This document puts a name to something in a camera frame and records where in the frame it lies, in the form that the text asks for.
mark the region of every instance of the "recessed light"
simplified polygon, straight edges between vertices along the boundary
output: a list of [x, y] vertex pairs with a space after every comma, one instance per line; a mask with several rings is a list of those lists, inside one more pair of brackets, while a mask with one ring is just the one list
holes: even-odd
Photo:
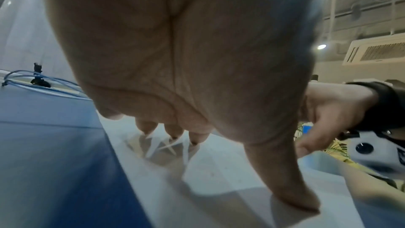
[[318, 50], [324, 49], [325, 47], [326, 47], [326, 45], [325, 45], [325, 44], [323, 44], [323, 45], [319, 45], [319, 46], [318, 46]]

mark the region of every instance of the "camera lens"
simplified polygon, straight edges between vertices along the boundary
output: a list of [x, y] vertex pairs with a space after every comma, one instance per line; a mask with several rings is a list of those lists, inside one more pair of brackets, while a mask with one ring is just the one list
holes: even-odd
[[368, 143], [360, 143], [356, 145], [356, 151], [360, 154], [370, 154], [374, 151], [374, 147]]

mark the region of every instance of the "gray curtain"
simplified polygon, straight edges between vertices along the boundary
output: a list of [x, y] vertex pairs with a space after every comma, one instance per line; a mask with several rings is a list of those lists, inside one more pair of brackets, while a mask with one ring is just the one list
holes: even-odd
[[0, 69], [33, 70], [73, 80], [72, 71], [46, 20], [43, 0], [5, 0], [0, 8]]

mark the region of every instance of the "blue cable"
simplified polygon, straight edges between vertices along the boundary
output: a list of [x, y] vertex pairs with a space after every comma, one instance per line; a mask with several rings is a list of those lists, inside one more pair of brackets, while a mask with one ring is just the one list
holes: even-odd
[[[42, 87], [42, 86], [37, 86], [37, 85], [33, 85], [33, 84], [25, 84], [25, 83], [21, 83], [15, 80], [12, 80], [14, 78], [29, 78], [29, 77], [34, 77], [34, 78], [40, 78], [40, 79], [48, 79], [51, 81], [54, 81], [56, 83], [59, 83], [69, 89], [72, 89], [76, 92], [79, 92], [78, 94], [74, 94], [74, 93], [70, 93], [70, 92], [66, 92], [66, 91], [62, 91], [62, 90], [57, 90], [57, 89], [53, 89], [53, 88], [48, 88], [48, 87]], [[8, 73], [6, 76], [4, 76], [4, 82], [3, 82], [3, 86], [5, 85], [12, 85], [15, 87], [20, 87], [20, 88], [24, 88], [26, 90], [30, 90], [30, 91], [34, 91], [37, 93], [42, 93], [42, 94], [46, 94], [46, 95], [52, 95], [52, 96], [57, 96], [57, 97], [65, 97], [65, 98], [72, 98], [72, 99], [78, 99], [78, 100], [91, 100], [90, 98], [87, 97], [87, 95], [84, 94], [84, 92], [80, 89], [80, 88], [75, 88], [71, 85], [75, 86], [75, 87], [79, 87], [78, 84], [65, 80], [65, 79], [59, 79], [59, 78], [52, 78], [52, 77], [48, 77], [45, 76], [41, 73], [35, 72], [35, 71], [25, 71], [25, 70], [18, 70], [18, 71], [12, 71], [10, 73]]]

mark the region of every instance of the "ceiling air conditioner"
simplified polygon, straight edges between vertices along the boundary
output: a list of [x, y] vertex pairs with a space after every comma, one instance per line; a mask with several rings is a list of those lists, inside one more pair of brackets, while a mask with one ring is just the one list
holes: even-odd
[[405, 62], [405, 33], [354, 40], [343, 65]]

